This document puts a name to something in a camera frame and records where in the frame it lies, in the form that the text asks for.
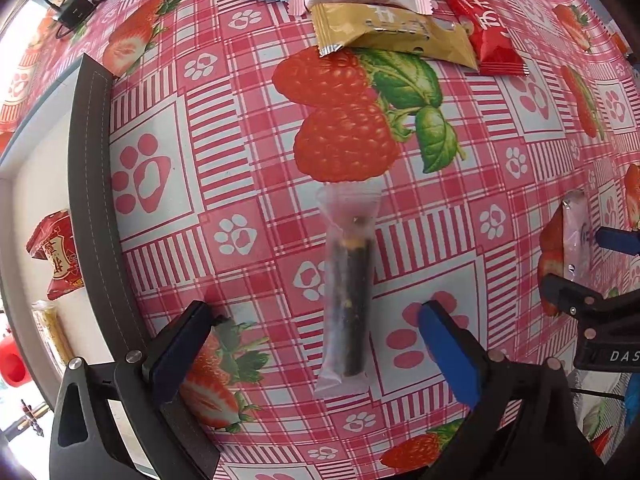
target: paw print pattern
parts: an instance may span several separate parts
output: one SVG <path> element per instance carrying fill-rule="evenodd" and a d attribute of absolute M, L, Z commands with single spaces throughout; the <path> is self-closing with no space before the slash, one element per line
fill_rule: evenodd
<path fill-rule="evenodd" d="M 262 13 L 260 10 L 247 9 L 242 12 L 235 12 L 231 16 L 229 27 L 237 30 L 246 29 L 251 23 L 258 23 L 262 19 Z"/>
<path fill-rule="evenodd" d="M 605 213 L 604 213 L 604 223 L 607 226 L 611 226 L 613 225 L 614 222 L 614 215 L 615 215 L 615 211 L 613 209 L 613 197 L 608 197 L 607 201 L 605 202 Z"/>
<path fill-rule="evenodd" d="M 529 171 L 529 167 L 526 164 L 527 155 L 520 153 L 518 147 L 507 148 L 507 171 L 513 175 L 514 178 L 520 178 L 523 174 Z"/>
<path fill-rule="evenodd" d="M 595 174 L 595 172 L 593 170 L 589 170 L 589 178 L 588 178 L 588 180 L 589 180 L 589 188 L 592 191 L 595 191 L 595 189 L 596 189 L 596 174 Z"/>
<path fill-rule="evenodd" d="M 620 96 L 615 90 L 610 90 L 604 94 L 604 104 L 607 105 L 607 109 L 618 120 L 623 122 L 626 115 L 626 107 L 620 101 Z"/>
<path fill-rule="evenodd" d="M 357 415 L 352 413 L 346 419 L 343 428 L 352 433 L 360 433 L 365 428 L 370 428 L 376 423 L 376 414 L 360 412 Z"/>
<path fill-rule="evenodd" d="M 218 250 L 222 254 L 233 254 L 237 251 L 238 254 L 247 256 L 254 246 L 258 231 L 246 226 L 246 218 L 235 214 L 231 215 L 231 220 L 223 218 L 218 225 L 222 231 L 213 235 L 213 239 L 220 244 Z"/>
<path fill-rule="evenodd" d="M 615 67 L 613 67 L 613 70 L 615 70 L 620 77 L 626 77 L 626 69 L 622 65 L 622 63 L 616 63 Z"/>
<path fill-rule="evenodd" d="M 318 449 L 309 449 L 307 453 L 311 458 L 317 458 L 318 460 L 330 460 L 335 458 L 338 450 L 333 447 L 320 446 Z"/>
<path fill-rule="evenodd" d="M 524 46 L 527 47 L 527 52 L 534 56 L 538 56 L 540 54 L 540 49 L 538 48 L 537 43 L 531 41 L 529 38 L 524 38 L 522 42 L 524 43 Z"/>
<path fill-rule="evenodd" d="M 491 204 L 489 211 L 482 211 L 479 220 L 480 232 L 486 234 L 489 240 L 500 238 L 504 234 L 504 221 L 507 219 L 504 211 L 499 206 Z"/>
<path fill-rule="evenodd" d="M 111 187 L 115 192 L 132 190 L 118 195 L 114 200 L 116 211 L 127 215 L 139 203 L 146 213 L 158 209 L 162 193 L 171 172 L 171 159 L 165 155 L 153 156 L 158 151 L 158 140 L 153 134 L 142 134 L 137 148 L 126 146 L 120 152 L 120 163 L 129 171 L 116 171 L 111 175 Z"/>
<path fill-rule="evenodd" d="M 309 301 L 317 301 L 324 296 L 324 281 L 320 273 L 324 273 L 324 261 L 318 266 L 310 261 L 304 261 L 298 267 L 293 278 L 293 286 L 304 289 L 302 295 Z"/>
<path fill-rule="evenodd" d="M 439 302 L 448 314 L 451 314 L 453 321 L 460 328 L 469 326 L 469 318 L 461 314 L 454 314 L 458 307 L 458 300 L 448 292 L 443 290 L 436 292 L 432 300 Z M 414 368 L 424 361 L 424 350 L 409 350 L 418 341 L 418 311 L 422 305 L 420 303 L 411 303 L 402 311 L 402 319 L 412 328 L 400 328 L 394 330 L 386 336 L 386 345 L 393 349 L 403 351 L 394 357 L 394 366 L 396 368 Z"/>
<path fill-rule="evenodd" d="M 571 156 L 574 160 L 580 160 L 580 146 L 578 145 L 577 140 L 571 139 L 569 141 L 569 151 L 571 152 Z"/>
<path fill-rule="evenodd" d="M 537 85 L 536 77 L 533 72 L 529 74 L 527 80 L 519 77 L 510 77 L 509 83 L 522 95 L 520 96 L 520 104 L 531 113 L 540 113 L 545 120 L 550 115 L 549 97 L 546 92 Z"/>
<path fill-rule="evenodd" d="M 28 74 L 14 74 L 14 77 L 11 79 L 11 83 L 9 84 L 9 95 L 13 99 L 17 99 L 27 88 L 28 83 Z"/>
<path fill-rule="evenodd" d="M 217 56 L 203 52 L 198 59 L 192 59 L 184 66 L 184 76 L 190 77 L 192 81 L 197 81 L 201 77 L 206 77 L 213 72 Z"/>

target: yellow snack bar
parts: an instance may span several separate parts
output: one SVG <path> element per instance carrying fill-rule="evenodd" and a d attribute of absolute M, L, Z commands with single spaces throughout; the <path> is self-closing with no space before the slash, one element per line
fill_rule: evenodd
<path fill-rule="evenodd" d="M 317 4 L 311 20 L 320 56 L 345 46 L 443 59 L 478 70 L 465 29 L 411 10 L 365 4 Z"/>

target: table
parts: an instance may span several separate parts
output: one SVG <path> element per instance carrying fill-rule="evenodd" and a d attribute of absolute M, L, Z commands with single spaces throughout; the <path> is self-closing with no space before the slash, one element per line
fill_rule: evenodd
<path fill-rule="evenodd" d="M 322 357 L 321 184 L 298 170 L 292 153 L 314 108 L 290 102 L 271 81 L 280 62 L 314 44 L 310 21 L 278 2 L 181 0 L 151 44 L 140 43 L 146 32 L 129 30 L 130 50 L 105 61 L 105 50 L 116 50 L 110 35 L 146 1 L 107 1 L 68 41 L 47 37 L 45 22 L 0 117 L 10 133 L 79 52 L 120 70 L 123 56 L 133 61 L 146 49 L 114 85 L 114 204 L 151 332 L 191 300 L 234 319 L 208 341 L 200 369 L 209 374 L 197 384 L 222 410 L 188 399 L 199 403 L 201 420 L 227 426 L 210 431 L 222 444 L 216 480 L 383 478 L 395 473 L 380 463 L 386 450 L 463 416 L 415 328 L 415 305 L 430 298 L 487 348 L 524 362 L 555 355 L 571 369 L 575 323 L 541 308 L 539 236 L 564 193 L 578 188 L 594 228 L 628 228 L 625 204 L 635 218 L 637 195 L 635 176 L 629 192 L 623 177 L 640 161 L 630 67 L 584 0 L 489 0 L 529 78 L 428 61 L 466 158 L 423 174 L 414 136 L 378 177 L 385 191 L 370 391 L 326 402 L 313 399 Z M 436 15 L 450 17 L 436 1 Z M 558 5 L 587 15 L 590 52 L 570 36 L 584 40 L 574 24 L 552 11 Z M 603 138 L 580 120 L 567 66 L 590 88 Z M 640 283 L 637 258 L 596 249 L 591 265 L 590 285 L 604 294 Z"/>

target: red and gold snack bag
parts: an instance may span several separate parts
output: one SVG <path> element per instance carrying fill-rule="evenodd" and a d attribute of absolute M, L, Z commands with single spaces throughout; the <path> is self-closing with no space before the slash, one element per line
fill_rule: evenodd
<path fill-rule="evenodd" d="M 48 300 L 55 300 L 84 286 L 69 211 L 45 216 L 33 231 L 26 249 L 32 258 L 49 260 L 53 266 L 53 277 L 47 289 Z"/>
<path fill-rule="evenodd" d="M 476 51 L 481 75 L 529 75 L 507 28 L 488 0 L 445 0 Z"/>

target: strawberry print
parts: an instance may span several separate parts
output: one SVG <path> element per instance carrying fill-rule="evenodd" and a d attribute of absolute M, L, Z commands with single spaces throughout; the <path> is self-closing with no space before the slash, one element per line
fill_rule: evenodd
<path fill-rule="evenodd" d="M 318 108 L 376 99 L 367 73 L 347 49 L 320 57 L 316 46 L 305 48 L 276 67 L 272 82 L 290 101 Z"/>
<path fill-rule="evenodd" d="M 582 76 L 570 66 L 561 67 L 560 73 L 575 97 L 578 120 L 582 129 L 592 139 L 600 137 L 601 140 L 604 140 L 606 133 L 591 89 Z"/>
<path fill-rule="evenodd" d="M 564 247 L 562 231 L 562 208 L 558 206 L 549 223 L 545 225 L 540 232 L 540 249 L 543 253 L 546 251 L 562 250 Z"/>
<path fill-rule="evenodd" d="M 389 170 L 398 142 L 415 134 L 423 173 L 466 154 L 440 106 L 433 68 L 411 54 L 342 49 L 319 57 L 316 47 L 283 60 L 272 82 L 299 104 L 315 106 L 293 147 L 298 169 L 319 182 L 363 181 Z M 415 131 L 404 122 L 415 116 Z"/>
<path fill-rule="evenodd" d="M 102 64 L 114 76 L 122 77 L 137 68 L 147 50 L 156 46 L 153 40 L 166 30 L 161 16 L 173 12 L 183 0 L 147 0 L 122 22 L 109 36 L 102 53 Z"/>
<path fill-rule="evenodd" d="M 319 182 L 366 180 L 385 173 L 399 155 L 377 104 L 319 108 L 293 145 L 298 169 Z"/>
<path fill-rule="evenodd" d="M 387 467 L 398 469 L 401 473 L 432 465 L 442 450 L 447 447 L 464 420 L 464 418 L 459 418 L 433 428 L 425 434 L 414 436 L 385 451 L 380 457 L 380 462 Z"/>
<path fill-rule="evenodd" d="M 624 182 L 629 227 L 636 230 L 640 228 L 640 167 L 630 164 Z"/>
<path fill-rule="evenodd" d="M 252 323 L 235 324 L 229 321 L 212 328 L 191 365 L 191 372 L 215 376 L 225 386 L 260 382 L 260 369 L 266 364 L 269 355 L 253 348 L 267 342 L 267 338 L 243 343 L 242 333 L 252 326 Z"/>
<path fill-rule="evenodd" d="M 590 52 L 591 40 L 583 29 L 589 23 L 587 14 L 581 14 L 575 5 L 558 5 L 553 9 L 553 12 L 575 44 L 580 49 Z"/>
<path fill-rule="evenodd" d="M 255 420 L 245 412 L 260 410 L 247 404 L 240 391 L 228 389 L 238 383 L 262 380 L 259 370 L 269 356 L 252 348 L 265 343 L 267 338 L 243 342 L 242 333 L 252 326 L 228 321 L 212 328 L 180 387 L 184 402 L 206 426 L 237 433 L 242 422 Z"/>
<path fill-rule="evenodd" d="M 145 53 L 153 33 L 153 27 L 149 23 L 130 29 L 117 41 L 107 45 L 102 54 L 102 64 L 114 76 L 123 76 Z"/>
<path fill-rule="evenodd" d="M 217 377 L 189 371 L 180 386 L 180 395 L 201 424 L 227 433 L 241 431 L 242 422 L 254 422 L 248 410 L 260 410 L 247 404 L 242 393 L 232 393 Z"/>
<path fill-rule="evenodd" d="M 555 274 L 556 276 L 564 275 L 564 251 L 562 249 L 555 251 L 543 251 L 543 253 L 540 254 L 540 259 L 538 260 L 539 290 L 542 278 L 547 274 Z M 551 304 L 542 298 L 542 295 L 540 295 L 540 300 L 542 302 L 542 312 L 547 316 L 555 317 L 559 315 L 558 308 L 554 304 Z"/>

